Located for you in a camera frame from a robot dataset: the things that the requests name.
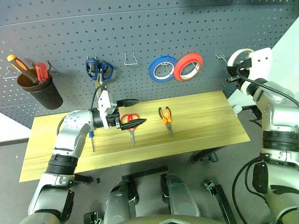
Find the red scissors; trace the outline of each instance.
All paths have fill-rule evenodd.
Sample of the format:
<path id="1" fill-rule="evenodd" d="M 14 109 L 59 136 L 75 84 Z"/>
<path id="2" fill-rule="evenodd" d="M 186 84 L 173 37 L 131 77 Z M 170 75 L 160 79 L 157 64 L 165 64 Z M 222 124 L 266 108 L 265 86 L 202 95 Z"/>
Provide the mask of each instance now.
<path id="1" fill-rule="evenodd" d="M 125 114 L 121 117 L 121 122 L 123 123 L 123 120 L 127 118 L 127 122 L 131 121 L 131 120 L 134 120 L 134 119 L 138 119 L 140 118 L 138 114 L 136 113 L 131 113 L 131 114 Z M 131 143 L 132 143 L 132 146 L 134 148 L 135 146 L 135 137 L 134 137 L 134 131 L 137 127 L 133 127 L 133 128 L 130 128 L 128 129 L 129 133 L 130 133 L 130 138 L 131 138 Z"/>

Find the wooden board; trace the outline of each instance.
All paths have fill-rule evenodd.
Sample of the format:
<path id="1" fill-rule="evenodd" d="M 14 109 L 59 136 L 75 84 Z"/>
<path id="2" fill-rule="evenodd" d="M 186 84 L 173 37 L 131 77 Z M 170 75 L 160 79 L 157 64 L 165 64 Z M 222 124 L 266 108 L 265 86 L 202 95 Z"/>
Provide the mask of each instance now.
<path id="1" fill-rule="evenodd" d="M 173 138 L 158 115 L 158 108 L 165 109 L 166 106 L 172 112 Z M 115 127 L 109 130 L 99 128 L 93 138 L 95 153 L 92 153 L 91 140 L 87 137 L 76 172 L 249 141 L 221 91 L 121 107 L 120 114 L 126 113 L 137 113 L 140 118 L 147 119 L 135 131 L 135 148 L 131 146 L 128 131 Z M 39 179 L 46 170 L 56 140 L 57 125 L 65 114 L 34 119 L 20 182 Z"/>

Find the white wall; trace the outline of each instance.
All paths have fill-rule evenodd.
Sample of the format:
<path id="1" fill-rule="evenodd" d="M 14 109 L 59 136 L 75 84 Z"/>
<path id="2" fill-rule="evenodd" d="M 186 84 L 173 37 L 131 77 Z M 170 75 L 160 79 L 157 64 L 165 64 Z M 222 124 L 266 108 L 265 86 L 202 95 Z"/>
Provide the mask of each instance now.
<path id="1" fill-rule="evenodd" d="M 0 142 L 29 138 L 30 129 L 0 113 Z"/>
<path id="2" fill-rule="evenodd" d="M 299 18 L 275 44 L 272 49 L 272 56 L 269 81 L 274 81 L 288 88 L 299 100 Z M 239 90 L 236 90 L 228 98 L 228 101 L 231 106 L 255 104 L 251 96 L 244 96 Z"/>

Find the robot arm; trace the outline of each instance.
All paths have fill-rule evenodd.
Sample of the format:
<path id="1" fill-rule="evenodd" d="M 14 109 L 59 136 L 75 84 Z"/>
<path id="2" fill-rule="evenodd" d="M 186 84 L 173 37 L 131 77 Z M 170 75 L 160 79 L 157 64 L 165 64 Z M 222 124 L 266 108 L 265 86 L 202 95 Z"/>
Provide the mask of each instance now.
<path id="1" fill-rule="evenodd" d="M 59 224 L 68 220 L 71 214 L 74 192 L 69 188 L 80 175 L 74 174 L 82 153 L 86 136 L 96 128 L 116 126 L 122 130 L 136 127 L 146 119 L 135 119 L 122 124 L 119 106 L 130 106 L 138 100 L 112 101 L 107 90 L 103 90 L 97 108 L 72 111 L 64 119 L 64 127 L 59 132 L 46 172 L 37 185 L 28 209 L 28 217 L 20 224 Z"/>
<path id="2" fill-rule="evenodd" d="M 293 97 L 293 93 L 288 89 L 265 79 L 269 73 L 269 61 L 266 58 L 271 58 L 271 51 L 269 52 L 269 49 L 259 51 L 250 51 L 251 55 L 255 53 L 254 57 L 249 57 L 240 64 L 233 63 L 236 58 L 234 54 L 234 59 L 228 61 L 230 62 L 228 71 L 234 76 L 230 79 L 238 81 L 238 88 L 243 94 L 253 97 L 262 113 L 263 148 L 260 156 L 263 162 L 255 164 L 252 184 L 255 190 L 264 194 L 267 199 L 275 223 L 297 224 L 299 220 L 299 107 L 281 94 L 238 79 L 237 74 L 242 73 L 248 79 Z M 254 68 L 254 61 L 262 62 L 262 60 L 266 61 L 267 69 L 257 76 L 258 70 Z"/>

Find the tool holder cup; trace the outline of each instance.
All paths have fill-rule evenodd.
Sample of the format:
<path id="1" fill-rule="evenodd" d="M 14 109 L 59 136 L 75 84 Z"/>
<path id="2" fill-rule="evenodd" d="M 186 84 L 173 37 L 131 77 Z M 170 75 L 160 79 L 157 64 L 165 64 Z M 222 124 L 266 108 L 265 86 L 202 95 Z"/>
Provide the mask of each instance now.
<path id="1" fill-rule="evenodd" d="M 50 74 L 46 81 L 37 85 L 34 85 L 29 78 L 21 74 L 17 78 L 17 83 L 23 90 L 29 92 L 38 102 L 49 110 L 55 110 L 63 103 L 59 92 L 53 84 L 53 79 Z"/>

